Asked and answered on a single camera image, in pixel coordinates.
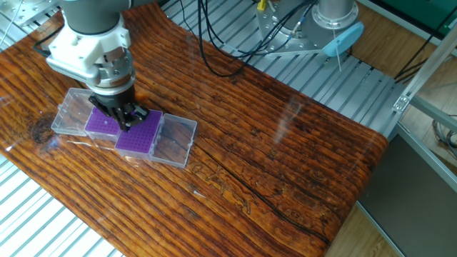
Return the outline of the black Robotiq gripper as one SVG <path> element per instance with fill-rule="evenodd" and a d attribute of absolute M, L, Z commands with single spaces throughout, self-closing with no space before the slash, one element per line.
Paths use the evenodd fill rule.
<path fill-rule="evenodd" d="M 134 87 L 115 95 L 92 93 L 89 101 L 103 115 L 114 119 L 122 131 L 141 124 L 149 115 L 148 109 L 136 104 Z"/>

